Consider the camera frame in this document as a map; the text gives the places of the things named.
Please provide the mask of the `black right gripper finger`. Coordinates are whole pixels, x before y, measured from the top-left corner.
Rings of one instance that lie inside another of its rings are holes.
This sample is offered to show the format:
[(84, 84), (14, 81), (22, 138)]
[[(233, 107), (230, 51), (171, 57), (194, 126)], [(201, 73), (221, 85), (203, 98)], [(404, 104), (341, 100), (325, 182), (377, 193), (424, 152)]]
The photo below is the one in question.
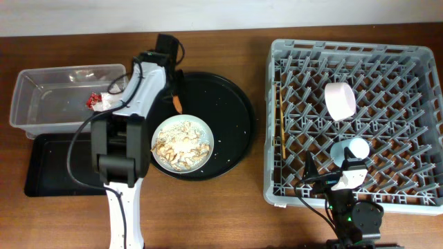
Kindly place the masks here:
[(343, 152), (345, 159), (342, 162), (342, 169), (349, 169), (362, 164), (362, 160), (357, 158), (348, 147), (346, 147)]
[(303, 172), (303, 178), (311, 178), (318, 175), (318, 170), (316, 168), (312, 153), (306, 151), (305, 153), (305, 166)]

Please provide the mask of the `light blue cup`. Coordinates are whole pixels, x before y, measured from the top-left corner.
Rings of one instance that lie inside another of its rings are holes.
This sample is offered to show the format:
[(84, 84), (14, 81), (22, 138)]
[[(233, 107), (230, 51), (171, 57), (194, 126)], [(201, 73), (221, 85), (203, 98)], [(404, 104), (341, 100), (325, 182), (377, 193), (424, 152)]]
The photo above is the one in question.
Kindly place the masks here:
[(360, 137), (354, 137), (352, 139), (343, 140), (334, 143), (330, 150), (330, 156), (332, 157), (334, 164), (341, 167), (345, 160), (344, 149), (348, 147), (350, 151), (359, 159), (366, 158), (370, 153), (370, 147), (366, 140)]

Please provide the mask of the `orange carrot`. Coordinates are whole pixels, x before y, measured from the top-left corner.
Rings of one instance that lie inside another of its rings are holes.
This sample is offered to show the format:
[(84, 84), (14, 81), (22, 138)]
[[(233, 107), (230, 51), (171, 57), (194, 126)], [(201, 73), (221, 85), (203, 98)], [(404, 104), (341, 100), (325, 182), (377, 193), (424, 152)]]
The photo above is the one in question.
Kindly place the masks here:
[(174, 105), (174, 108), (175, 108), (176, 112), (179, 113), (179, 114), (182, 114), (183, 113), (183, 107), (181, 105), (179, 96), (173, 95), (172, 96), (172, 103)]

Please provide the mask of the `grey plate with food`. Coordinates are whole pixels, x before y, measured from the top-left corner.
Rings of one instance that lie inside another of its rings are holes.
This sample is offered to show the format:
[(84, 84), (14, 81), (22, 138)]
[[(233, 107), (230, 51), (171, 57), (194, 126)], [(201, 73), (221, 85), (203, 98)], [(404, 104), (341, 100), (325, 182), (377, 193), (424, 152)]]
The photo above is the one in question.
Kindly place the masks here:
[(197, 171), (210, 159), (214, 136), (210, 127), (192, 115), (176, 115), (164, 120), (152, 136), (151, 152), (167, 172), (187, 174)]

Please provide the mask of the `white napkin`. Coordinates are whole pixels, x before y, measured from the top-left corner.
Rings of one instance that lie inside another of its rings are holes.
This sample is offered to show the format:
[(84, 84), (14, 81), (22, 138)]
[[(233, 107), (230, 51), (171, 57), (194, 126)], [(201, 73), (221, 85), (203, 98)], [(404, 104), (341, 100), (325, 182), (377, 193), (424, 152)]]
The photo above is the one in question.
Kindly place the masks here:
[(100, 95), (102, 96), (102, 102), (94, 105), (93, 111), (106, 111), (117, 107), (122, 94), (100, 93)]

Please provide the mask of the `red snack wrapper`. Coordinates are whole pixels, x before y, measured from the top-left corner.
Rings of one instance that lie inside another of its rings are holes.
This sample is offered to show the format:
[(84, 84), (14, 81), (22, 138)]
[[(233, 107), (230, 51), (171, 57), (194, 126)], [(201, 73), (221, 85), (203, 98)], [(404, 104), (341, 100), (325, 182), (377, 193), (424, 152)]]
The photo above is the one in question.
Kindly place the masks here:
[(97, 93), (92, 93), (86, 102), (86, 106), (88, 109), (93, 110), (93, 106), (100, 102), (102, 102), (102, 96)]

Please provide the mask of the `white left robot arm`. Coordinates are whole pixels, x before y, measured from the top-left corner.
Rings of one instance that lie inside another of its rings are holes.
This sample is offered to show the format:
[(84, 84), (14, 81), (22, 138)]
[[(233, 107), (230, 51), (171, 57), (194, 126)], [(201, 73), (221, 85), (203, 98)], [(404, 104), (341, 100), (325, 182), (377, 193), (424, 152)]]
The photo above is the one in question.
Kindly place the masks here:
[(150, 165), (147, 117), (153, 103), (173, 83), (176, 55), (147, 51), (132, 60), (127, 86), (110, 109), (95, 112), (82, 128), (91, 127), (92, 165), (106, 193), (110, 216), (110, 248), (144, 248), (141, 232), (141, 185)]

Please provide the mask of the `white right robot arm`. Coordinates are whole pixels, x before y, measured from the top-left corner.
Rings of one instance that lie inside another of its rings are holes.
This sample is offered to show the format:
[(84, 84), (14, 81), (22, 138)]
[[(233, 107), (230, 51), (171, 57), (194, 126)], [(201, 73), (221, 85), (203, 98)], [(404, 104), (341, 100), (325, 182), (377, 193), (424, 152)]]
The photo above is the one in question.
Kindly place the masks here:
[(343, 152), (341, 168), (319, 174), (312, 153), (307, 151), (300, 182), (311, 185), (313, 193), (325, 196), (326, 215), (320, 217), (336, 235), (327, 240), (327, 248), (374, 248), (374, 242), (381, 238), (384, 208), (373, 201), (355, 199), (353, 190), (363, 184), (368, 167), (349, 148)]

